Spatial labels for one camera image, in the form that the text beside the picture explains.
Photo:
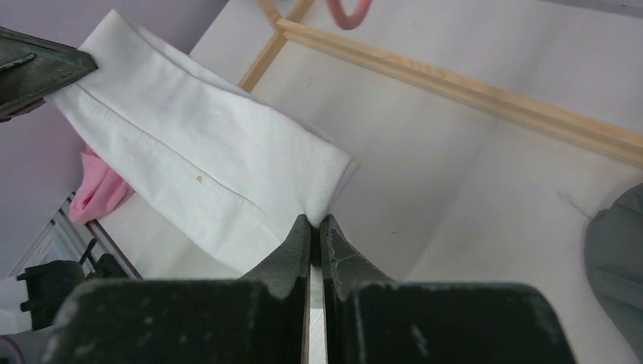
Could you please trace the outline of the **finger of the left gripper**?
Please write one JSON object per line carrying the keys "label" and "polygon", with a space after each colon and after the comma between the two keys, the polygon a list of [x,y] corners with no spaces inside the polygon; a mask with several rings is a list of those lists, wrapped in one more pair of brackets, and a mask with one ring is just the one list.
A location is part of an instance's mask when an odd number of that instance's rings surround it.
{"label": "finger of the left gripper", "polygon": [[69,45],[1,28],[1,121],[30,113],[44,98],[98,70]]}

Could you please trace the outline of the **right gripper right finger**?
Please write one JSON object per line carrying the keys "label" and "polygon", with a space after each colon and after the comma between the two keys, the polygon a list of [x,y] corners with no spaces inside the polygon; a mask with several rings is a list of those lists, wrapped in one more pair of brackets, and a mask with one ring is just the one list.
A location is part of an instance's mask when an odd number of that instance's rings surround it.
{"label": "right gripper right finger", "polygon": [[509,282],[400,282],[319,228],[329,363],[573,363],[553,307]]}

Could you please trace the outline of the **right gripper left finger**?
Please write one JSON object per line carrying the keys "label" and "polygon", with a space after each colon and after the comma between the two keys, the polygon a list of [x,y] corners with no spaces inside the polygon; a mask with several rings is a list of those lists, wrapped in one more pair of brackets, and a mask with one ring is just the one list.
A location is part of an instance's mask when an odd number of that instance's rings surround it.
{"label": "right gripper left finger", "polygon": [[305,363],[312,226],[236,280],[87,281],[64,301],[43,363]]}

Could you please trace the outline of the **white skirt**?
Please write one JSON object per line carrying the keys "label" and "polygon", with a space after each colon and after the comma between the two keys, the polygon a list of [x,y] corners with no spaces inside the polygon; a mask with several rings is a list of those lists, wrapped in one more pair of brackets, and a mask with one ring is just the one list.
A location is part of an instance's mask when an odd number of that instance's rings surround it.
{"label": "white skirt", "polygon": [[350,154],[118,11],[80,48],[97,70],[48,102],[154,210],[239,273],[298,216],[318,227],[356,170]]}

